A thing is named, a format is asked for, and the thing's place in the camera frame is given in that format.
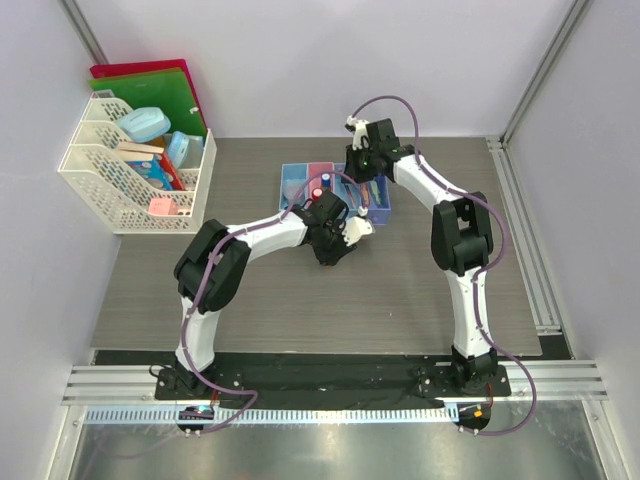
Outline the orange utility knife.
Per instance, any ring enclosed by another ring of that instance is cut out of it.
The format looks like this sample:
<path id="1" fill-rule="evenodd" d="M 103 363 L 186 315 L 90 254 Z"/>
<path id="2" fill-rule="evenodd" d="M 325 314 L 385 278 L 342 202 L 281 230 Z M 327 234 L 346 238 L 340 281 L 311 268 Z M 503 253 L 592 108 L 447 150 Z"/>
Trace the orange utility knife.
<path id="1" fill-rule="evenodd" d="M 374 197 L 376 204 L 378 206 L 381 206 L 383 202 L 382 202 L 382 196 L 381 196 L 378 184 L 375 181 L 371 181 L 369 183 L 369 189 L 371 190 L 371 194 Z"/>

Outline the clear jar of paper clips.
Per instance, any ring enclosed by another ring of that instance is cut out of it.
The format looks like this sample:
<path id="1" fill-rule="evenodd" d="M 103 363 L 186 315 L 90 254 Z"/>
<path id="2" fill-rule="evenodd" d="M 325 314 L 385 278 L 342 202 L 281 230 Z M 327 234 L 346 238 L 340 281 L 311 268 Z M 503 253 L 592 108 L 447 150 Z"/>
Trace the clear jar of paper clips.
<path id="1" fill-rule="evenodd" d="M 303 186 L 303 181 L 286 180 L 282 184 L 282 195 L 288 203 L 293 203 L 298 198 L 298 190 Z"/>

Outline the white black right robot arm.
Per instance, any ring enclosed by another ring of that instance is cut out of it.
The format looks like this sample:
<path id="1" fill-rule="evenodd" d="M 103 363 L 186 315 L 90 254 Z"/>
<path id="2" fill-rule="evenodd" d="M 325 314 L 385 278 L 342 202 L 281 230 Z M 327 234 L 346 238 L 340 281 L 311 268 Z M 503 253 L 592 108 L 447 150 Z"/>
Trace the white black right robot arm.
<path id="1" fill-rule="evenodd" d="M 349 116 L 353 135 L 345 173 L 358 183 L 386 176 L 431 213 L 431 253 L 444 271 L 453 304 L 454 339 L 446 378 L 472 395 L 497 373 L 497 352 L 488 329 L 486 272 L 494 242 L 486 197 L 471 197 L 433 171 L 412 145 L 403 145 L 389 119 L 369 122 Z"/>

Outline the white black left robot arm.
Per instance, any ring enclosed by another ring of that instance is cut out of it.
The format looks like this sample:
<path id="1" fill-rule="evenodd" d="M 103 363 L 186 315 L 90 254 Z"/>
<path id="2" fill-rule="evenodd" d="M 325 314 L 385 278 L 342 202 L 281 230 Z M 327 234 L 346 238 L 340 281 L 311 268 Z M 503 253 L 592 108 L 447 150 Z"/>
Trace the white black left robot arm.
<path id="1" fill-rule="evenodd" d="M 179 388 L 193 399 L 211 391 L 213 375 L 208 368 L 215 358 L 219 317 L 236 295 L 250 262 L 309 245 L 320 265 L 334 266 L 363 237 L 374 233 L 367 213 L 367 208 L 360 207 L 349 218 L 346 204 L 324 191 L 315 200 L 251 223 L 205 222 L 174 269 L 184 314 L 175 352 Z"/>

